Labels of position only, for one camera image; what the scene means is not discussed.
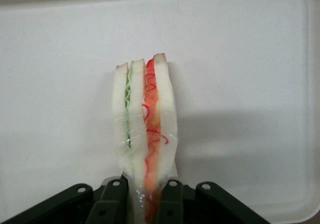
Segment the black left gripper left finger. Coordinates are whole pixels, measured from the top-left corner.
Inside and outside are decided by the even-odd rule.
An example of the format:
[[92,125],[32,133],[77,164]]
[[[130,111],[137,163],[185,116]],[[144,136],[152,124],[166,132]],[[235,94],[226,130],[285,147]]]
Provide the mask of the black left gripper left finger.
[[123,175],[105,179],[96,190],[75,184],[4,223],[126,223],[128,187]]

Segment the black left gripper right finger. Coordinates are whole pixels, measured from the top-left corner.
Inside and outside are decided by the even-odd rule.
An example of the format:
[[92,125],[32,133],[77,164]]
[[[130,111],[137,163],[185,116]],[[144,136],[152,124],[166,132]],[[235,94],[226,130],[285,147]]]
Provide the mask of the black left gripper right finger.
[[268,223],[216,183],[205,181],[195,189],[170,179],[164,187],[156,223]]

